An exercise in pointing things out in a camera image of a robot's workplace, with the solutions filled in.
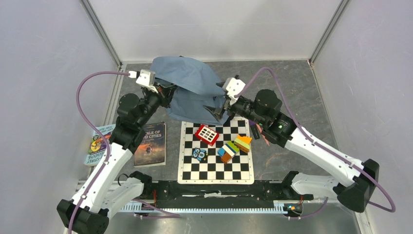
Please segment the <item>dark Tale of Two Cities book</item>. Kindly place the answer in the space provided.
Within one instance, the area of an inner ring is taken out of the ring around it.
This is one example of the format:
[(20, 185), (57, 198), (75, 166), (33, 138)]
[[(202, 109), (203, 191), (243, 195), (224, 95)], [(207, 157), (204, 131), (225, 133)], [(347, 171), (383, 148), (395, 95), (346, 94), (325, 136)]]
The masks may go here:
[(166, 164), (166, 123), (158, 122), (144, 126), (145, 135), (134, 153), (135, 168)]

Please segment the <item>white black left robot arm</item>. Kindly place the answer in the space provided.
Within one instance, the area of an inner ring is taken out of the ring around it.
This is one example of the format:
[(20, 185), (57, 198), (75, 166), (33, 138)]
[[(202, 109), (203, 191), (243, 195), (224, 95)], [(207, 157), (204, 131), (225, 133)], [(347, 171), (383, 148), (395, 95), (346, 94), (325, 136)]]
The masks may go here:
[(144, 87), (143, 98), (129, 93), (119, 100), (118, 117), (112, 135), (107, 139), (107, 151), (83, 187), (70, 199), (61, 200), (57, 212), (68, 233), (103, 234), (109, 221), (136, 197), (152, 195), (151, 177), (139, 173), (109, 193), (108, 190), (122, 167), (133, 156), (146, 132), (144, 125), (159, 107), (169, 107), (174, 84)]

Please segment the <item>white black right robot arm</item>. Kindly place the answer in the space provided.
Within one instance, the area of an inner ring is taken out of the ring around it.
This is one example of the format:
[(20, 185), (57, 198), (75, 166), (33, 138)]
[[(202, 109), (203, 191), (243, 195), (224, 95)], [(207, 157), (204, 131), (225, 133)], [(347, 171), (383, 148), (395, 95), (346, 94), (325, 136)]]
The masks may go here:
[(245, 86), (240, 80), (232, 79), (232, 84), (221, 82), (217, 86), (225, 93), (223, 105), (204, 107), (217, 120), (227, 111), (260, 124), (262, 135), (270, 143), (300, 154), (329, 173), (319, 176), (289, 172), (281, 186), (284, 197), (294, 199), (299, 194), (332, 197), (354, 212), (365, 211), (378, 182), (376, 161), (353, 158), (311, 135), (280, 111), (282, 101), (273, 90), (262, 89), (250, 100), (236, 97)]

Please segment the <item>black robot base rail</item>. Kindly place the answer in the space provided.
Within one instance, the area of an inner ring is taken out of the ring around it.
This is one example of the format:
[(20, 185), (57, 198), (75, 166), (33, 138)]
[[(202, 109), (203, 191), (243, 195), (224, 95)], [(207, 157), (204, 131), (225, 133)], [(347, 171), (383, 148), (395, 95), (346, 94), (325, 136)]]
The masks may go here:
[(240, 184), (180, 184), (178, 181), (152, 181), (137, 200), (121, 208), (121, 212), (138, 215), (167, 214), (282, 214), (294, 205), (314, 200), (310, 194), (300, 195), (285, 181), (257, 180)]

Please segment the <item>blue grey backpack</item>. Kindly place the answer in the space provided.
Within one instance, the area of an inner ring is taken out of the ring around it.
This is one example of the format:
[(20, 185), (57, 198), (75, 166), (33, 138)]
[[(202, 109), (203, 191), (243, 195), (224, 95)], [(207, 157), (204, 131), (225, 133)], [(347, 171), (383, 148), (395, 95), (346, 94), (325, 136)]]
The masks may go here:
[(204, 125), (223, 125), (229, 116), (225, 112), (217, 120), (204, 106), (220, 108), (225, 102), (225, 93), (216, 84), (222, 80), (206, 63), (188, 57), (156, 57), (150, 70), (155, 72), (156, 81), (175, 84), (168, 115), (179, 121)]

